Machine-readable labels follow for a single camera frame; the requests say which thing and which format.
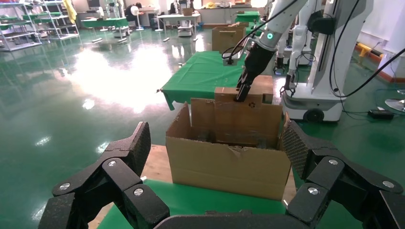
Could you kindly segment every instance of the green table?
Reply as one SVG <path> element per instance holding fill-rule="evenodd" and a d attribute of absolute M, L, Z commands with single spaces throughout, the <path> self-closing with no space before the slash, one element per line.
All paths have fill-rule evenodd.
<path fill-rule="evenodd" d="M 249 26 L 248 27 L 246 27 L 246 34 L 248 34 L 248 33 L 250 33 L 253 29 L 253 27 L 255 26 L 255 23 L 254 22 L 249 22 Z M 260 31 L 260 30 L 258 30 L 258 31 L 256 31 L 256 36 L 260 36 L 262 34 L 262 32 Z"/>
<path fill-rule="evenodd" d="M 176 185 L 154 180 L 145 184 L 170 208 L 170 215 L 204 214 L 207 210 L 218 212 L 239 212 L 252 210 L 255 214 L 283 214 L 284 206 L 279 201 L 247 197 L 238 194 L 208 190 L 197 187 Z M 98 229 L 131 229 L 132 227 L 113 206 Z"/>
<path fill-rule="evenodd" d="M 245 11 L 244 13 L 237 14 L 235 22 L 259 22 L 259 11 Z"/>
<path fill-rule="evenodd" d="M 126 18 L 107 18 L 105 20 L 88 19 L 82 20 L 83 26 L 87 28 L 92 27 L 103 27 L 103 26 L 115 26 L 123 27 L 128 26 L 128 21 Z"/>
<path fill-rule="evenodd" d="M 216 87 L 235 87 L 242 73 L 243 61 L 223 66 L 218 51 L 196 52 L 162 87 L 167 104 L 190 102 L 190 98 L 214 99 Z"/>

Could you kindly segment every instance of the window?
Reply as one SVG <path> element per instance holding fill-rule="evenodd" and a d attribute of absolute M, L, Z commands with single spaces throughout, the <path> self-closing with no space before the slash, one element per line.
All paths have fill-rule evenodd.
<path fill-rule="evenodd" d="M 166 5 L 167 5 L 167 10 L 170 10 L 170 5 L 172 4 L 174 2 L 174 0 L 167 0 L 167 3 L 166 3 Z M 193 5 L 194 5 L 194 9 L 201 9 L 201 7 L 202 7 L 202 0 L 194 0 L 193 1 Z"/>
<path fill-rule="evenodd" d="M 251 0 L 250 4 L 252 7 L 260 8 L 267 4 L 267 0 Z"/>

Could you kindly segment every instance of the open cardboard box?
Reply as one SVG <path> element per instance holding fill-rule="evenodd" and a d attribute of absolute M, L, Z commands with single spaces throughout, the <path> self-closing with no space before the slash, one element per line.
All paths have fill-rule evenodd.
<path fill-rule="evenodd" d="M 166 132 L 173 182 L 281 200 L 290 170 L 278 149 L 282 106 L 263 104 L 254 90 L 236 103 L 236 93 L 217 88 L 215 100 L 191 99 L 191 122 L 184 104 Z"/>

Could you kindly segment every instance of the white shelving unit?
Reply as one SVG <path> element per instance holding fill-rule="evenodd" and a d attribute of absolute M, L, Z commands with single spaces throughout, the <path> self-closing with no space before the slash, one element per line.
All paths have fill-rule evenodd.
<path fill-rule="evenodd" d="M 16 10 L 17 7 L 23 7 L 25 12 L 27 12 L 27 3 L 18 3 L 18 2 L 10 2 L 10 3 L 0 3 L 0 8 L 13 8 L 15 11 L 15 17 L 20 18 L 18 12 Z M 0 20 L 0 26 L 7 26 L 12 28 L 14 32 L 4 34 L 2 30 L 0 30 L 0 35 L 2 39 L 2 46 L 0 46 L 0 51 L 14 51 L 19 49 L 24 49 L 36 45 L 42 44 L 41 42 L 30 41 L 31 35 L 34 35 L 39 41 L 38 33 L 35 30 L 35 26 L 29 17 L 29 20 L 10 20 L 6 22 L 7 19 Z M 28 30 L 26 25 L 30 24 L 33 30 Z"/>
<path fill-rule="evenodd" d="M 37 20 L 41 21 L 42 24 L 49 24 L 48 28 L 46 29 L 39 29 L 38 31 L 47 31 L 48 36 L 42 39 L 46 40 L 65 40 L 79 36 L 79 30 L 75 23 L 71 24 L 69 21 L 68 15 L 63 15 L 61 5 L 63 1 L 60 0 L 51 0 L 45 1 L 43 0 L 41 3 L 35 4 L 36 7 L 44 6 L 46 8 L 46 12 L 48 15 L 40 16 L 38 19 L 35 19 L 34 22 Z M 60 16 L 52 16 L 50 13 L 48 6 L 57 6 Z M 62 19 L 62 24 L 59 24 L 58 19 Z M 70 33 L 69 28 L 74 27 L 76 29 L 76 33 Z"/>

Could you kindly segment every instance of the glossy floor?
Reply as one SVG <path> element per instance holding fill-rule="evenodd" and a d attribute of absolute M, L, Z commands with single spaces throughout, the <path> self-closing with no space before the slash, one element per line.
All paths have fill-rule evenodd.
<path fill-rule="evenodd" d="M 92 44 L 90 31 L 81 39 L 52 42 L 0 53 L 0 227 L 33 229 L 54 184 L 93 163 L 108 142 L 129 136 L 148 121 L 152 143 L 164 145 L 165 131 L 176 115 L 156 93 L 195 52 L 211 49 L 210 30 L 197 42 L 175 31 L 145 30 L 117 44 L 110 34 Z M 352 59 L 345 92 L 362 83 L 375 68 Z M 301 79 L 308 70 L 300 71 Z M 275 87 L 284 77 L 275 77 Z M 400 97 L 379 80 L 348 99 L 346 108 L 367 111 L 376 102 Z M 301 124 L 310 135 L 332 140 L 351 160 L 405 185 L 403 118 L 370 122 L 343 114 L 338 124 Z"/>

